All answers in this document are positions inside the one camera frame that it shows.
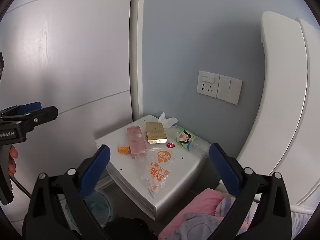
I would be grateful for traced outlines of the person's left hand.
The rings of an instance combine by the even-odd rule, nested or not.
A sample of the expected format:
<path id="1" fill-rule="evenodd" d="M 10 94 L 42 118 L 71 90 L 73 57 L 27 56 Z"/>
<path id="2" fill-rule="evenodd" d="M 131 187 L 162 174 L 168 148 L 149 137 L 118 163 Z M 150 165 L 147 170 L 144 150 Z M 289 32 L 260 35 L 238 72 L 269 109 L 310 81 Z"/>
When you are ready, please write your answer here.
<path id="1" fill-rule="evenodd" d="M 10 155 L 9 155 L 9 161 L 8 161 L 8 174 L 10 177 L 14 177 L 16 173 L 16 159 L 18 158 L 18 152 L 16 148 L 11 145 L 10 146 Z"/>

